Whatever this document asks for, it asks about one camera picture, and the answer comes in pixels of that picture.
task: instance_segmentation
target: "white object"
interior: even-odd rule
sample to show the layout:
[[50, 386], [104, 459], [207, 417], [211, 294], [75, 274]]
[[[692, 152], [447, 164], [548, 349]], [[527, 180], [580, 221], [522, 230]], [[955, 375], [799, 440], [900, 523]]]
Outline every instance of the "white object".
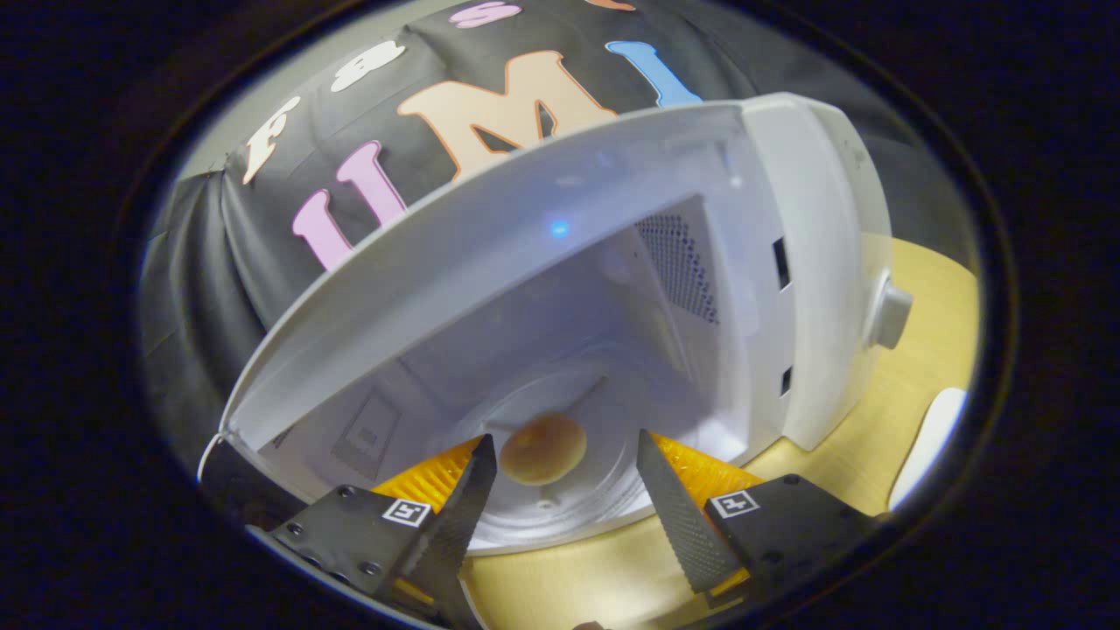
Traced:
[[338, 72], [335, 73], [335, 82], [330, 84], [330, 91], [342, 92], [371, 72], [400, 57], [403, 52], [404, 46], [398, 45], [392, 39], [377, 44], [338, 68]]
[[501, 448], [607, 377], [580, 405], [582, 462], [540, 491], [498, 473], [470, 550], [590, 536], [652, 510], [638, 428], [736, 464], [834, 428], [897, 302], [889, 233], [834, 108], [773, 94], [623, 115], [367, 237], [269, 332], [220, 433], [310, 502], [487, 424]]
[[206, 443], [206, 450], [203, 451], [203, 456], [198, 458], [198, 471], [195, 472], [195, 481], [198, 483], [203, 482], [203, 469], [206, 467], [206, 460], [209, 458], [209, 452], [214, 450], [214, 446], [222, 441], [222, 434], [216, 433], [209, 442]]
[[895, 485], [890, 489], [888, 510], [894, 510], [905, 501], [911, 490], [914, 490], [925, 476], [934, 460], [941, 454], [949, 436], [952, 435], [953, 427], [961, 417], [962, 407], [964, 407], [964, 390], [954, 387], [942, 390], [930, 404], [930, 409], [922, 419], [922, 428], [914, 439], [914, 446], [911, 447], [909, 455], [906, 456], [906, 462], [895, 479]]

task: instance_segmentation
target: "blue letter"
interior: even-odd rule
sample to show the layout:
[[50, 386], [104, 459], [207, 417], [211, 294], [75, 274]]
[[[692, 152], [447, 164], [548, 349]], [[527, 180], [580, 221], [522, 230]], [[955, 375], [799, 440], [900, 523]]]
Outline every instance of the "blue letter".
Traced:
[[657, 106], [688, 105], [703, 100], [689, 91], [669, 66], [657, 57], [657, 49], [644, 41], [612, 41], [607, 50], [626, 57], [657, 91]]

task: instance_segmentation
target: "white cable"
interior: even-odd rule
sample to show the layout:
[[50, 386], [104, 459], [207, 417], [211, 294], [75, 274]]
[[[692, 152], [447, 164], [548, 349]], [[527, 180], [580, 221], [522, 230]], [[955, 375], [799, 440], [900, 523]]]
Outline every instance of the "white cable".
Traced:
[[198, 460], [198, 473], [195, 475], [195, 480], [198, 483], [203, 482], [203, 466], [206, 465], [206, 457], [209, 457], [211, 448], [214, 448], [214, 445], [217, 444], [220, 439], [222, 439], [222, 434], [221, 433], [214, 434], [214, 437], [211, 438], [211, 443], [207, 444], [206, 450], [203, 451], [203, 458]]

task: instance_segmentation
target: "bread roll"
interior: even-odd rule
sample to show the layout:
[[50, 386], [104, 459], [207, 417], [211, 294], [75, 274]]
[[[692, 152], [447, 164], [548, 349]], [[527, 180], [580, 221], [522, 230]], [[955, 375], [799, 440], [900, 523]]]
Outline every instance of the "bread roll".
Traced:
[[510, 436], [497, 465], [523, 485], [544, 485], [571, 472], [587, 452], [587, 434], [564, 414], [536, 416]]

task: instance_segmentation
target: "letter cutout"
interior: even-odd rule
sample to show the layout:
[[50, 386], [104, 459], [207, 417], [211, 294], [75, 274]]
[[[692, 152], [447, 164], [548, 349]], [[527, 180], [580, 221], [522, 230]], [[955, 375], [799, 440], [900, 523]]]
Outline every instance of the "letter cutout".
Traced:
[[307, 244], [311, 245], [315, 257], [327, 271], [342, 265], [354, 249], [327, 212], [329, 202], [330, 194], [325, 189], [315, 193], [304, 202], [304, 206], [291, 222], [292, 233], [302, 237]]
[[614, 9], [616, 11], [636, 11], [634, 4], [627, 4], [626, 2], [615, 2], [614, 0], [584, 0], [588, 4], [595, 4], [596, 7], [603, 7], [604, 9]]
[[404, 202], [377, 163], [381, 142], [366, 142], [338, 167], [338, 180], [352, 182], [382, 226], [404, 216]]
[[288, 112], [296, 109], [298, 104], [299, 96], [292, 96], [277, 113], [264, 121], [264, 124], [256, 130], [256, 133], [253, 133], [249, 138], [249, 142], [245, 143], [249, 147], [249, 159], [245, 167], [245, 177], [241, 180], [242, 184], [249, 184], [253, 176], [256, 175], [256, 172], [272, 156], [272, 151], [276, 150], [277, 146], [269, 140], [280, 136], [284, 124], [288, 123]]
[[455, 24], [456, 28], [475, 28], [484, 24], [495, 22], [521, 12], [521, 7], [506, 4], [505, 2], [483, 2], [477, 7], [464, 9], [455, 13], [447, 21]]
[[657, 56], [657, 49], [644, 41], [610, 41], [607, 50], [622, 55], [631, 63], [650, 85], [657, 91], [657, 106], [689, 105], [701, 103], [703, 99], [693, 94], [680, 78]]
[[335, 82], [330, 84], [330, 91], [342, 92], [357, 83], [363, 76], [400, 57], [403, 52], [404, 46], [398, 46], [392, 39], [377, 44], [338, 68], [338, 72], [335, 73]]
[[487, 148], [476, 129], [515, 147], [530, 147], [543, 139], [539, 106], [552, 118], [553, 136], [618, 115], [600, 106], [568, 74], [560, 63], [562, 58], [556, 50], [538, 50], [510, 59], [505, 65], [505, 94], [445, 81], [409, 96], [396, 112], [417, 114], [428, 123], [455, 163], [455, 180], [506, 157], [506, 151]]

